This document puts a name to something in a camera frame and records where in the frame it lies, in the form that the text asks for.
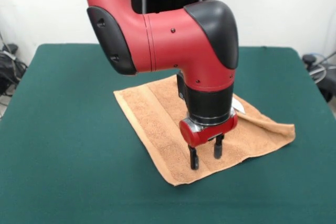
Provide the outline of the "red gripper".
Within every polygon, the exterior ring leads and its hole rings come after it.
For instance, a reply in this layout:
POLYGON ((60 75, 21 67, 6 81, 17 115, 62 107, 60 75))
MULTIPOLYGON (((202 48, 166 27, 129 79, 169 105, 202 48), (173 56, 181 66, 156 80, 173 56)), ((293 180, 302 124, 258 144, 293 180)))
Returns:
POLYGON ((220 159, 223 152, 224 134, 233 130, 238 122, 238 116, 234 108, 231 108, 229 118, 224 123, 218 125, 200 125, 194 123, 190 118, 185 118, 179 122, 179 128, 184 141, 188 144, 190 151, 191 169, 199 168, 197 150, 195 147, 205 144, 216 137, 214 144, 214 157, 220 159))

